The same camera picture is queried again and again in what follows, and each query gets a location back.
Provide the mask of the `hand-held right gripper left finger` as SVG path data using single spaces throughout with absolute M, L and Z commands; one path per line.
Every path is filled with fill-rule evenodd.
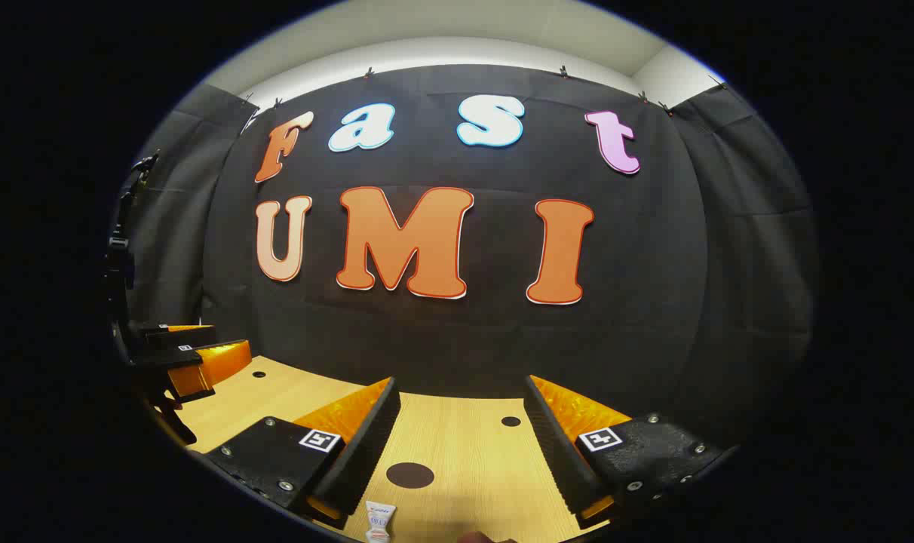
M 388 377 L 291 422 L 261 417 L 204 456 L 279 508 L 343 529 L 400 409 L 397 382 Z

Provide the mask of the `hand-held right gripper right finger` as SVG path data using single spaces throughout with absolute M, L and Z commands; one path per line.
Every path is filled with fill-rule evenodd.
M 629 416 L 537 376 L 523 406 L 558 492 L 582 529 L 656 517 L 737 451 L 663 413 Z

